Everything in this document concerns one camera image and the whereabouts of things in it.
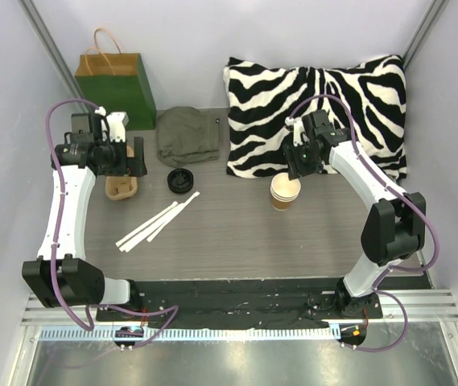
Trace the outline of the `black plastic cup lid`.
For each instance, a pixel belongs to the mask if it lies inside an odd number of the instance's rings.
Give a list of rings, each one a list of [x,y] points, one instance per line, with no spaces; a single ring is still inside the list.
[[[185,194],[194,186],[193,173],[184,168],[176,168],[167,176],[167,185],[171,192]]]

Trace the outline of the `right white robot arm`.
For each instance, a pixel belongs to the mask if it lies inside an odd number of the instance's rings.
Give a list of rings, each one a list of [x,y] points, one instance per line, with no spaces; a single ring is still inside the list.
[[[389,180],[372,163],[356,134],[335,128],[326,111],[289,117],[285,126],[293,133],[292,142],[283,146],[289,178],[330,166],[345,177],[368,210],[361,233],[362,255],[338,281],[334,298],[338,314],[356,317],[387,272],[424,246],[426,200]]]

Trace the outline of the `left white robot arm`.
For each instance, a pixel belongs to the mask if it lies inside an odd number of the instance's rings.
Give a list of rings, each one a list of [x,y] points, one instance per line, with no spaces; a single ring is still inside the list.
[[[23,263],[22,276],[46,308],[59,306],[52,280],[57,280],[68,306],[114,305],[126,321],[142,312],[132,280],[110,279],[86,261],[85,224],[97,177],[137,179],[146,175],[143,139],[126,145],[125,112],[103,117],[74,113],[72,129],[51,158],[54,191],[47,230],[37,257]]]

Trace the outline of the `brown paper cups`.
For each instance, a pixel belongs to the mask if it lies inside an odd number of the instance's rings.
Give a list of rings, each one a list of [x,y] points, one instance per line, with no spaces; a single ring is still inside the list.
[[[279,173],[270,183],[270,200],[274,209],[287,210],[297,199],[301,190],[299,179],[289,179],[288,173]]]

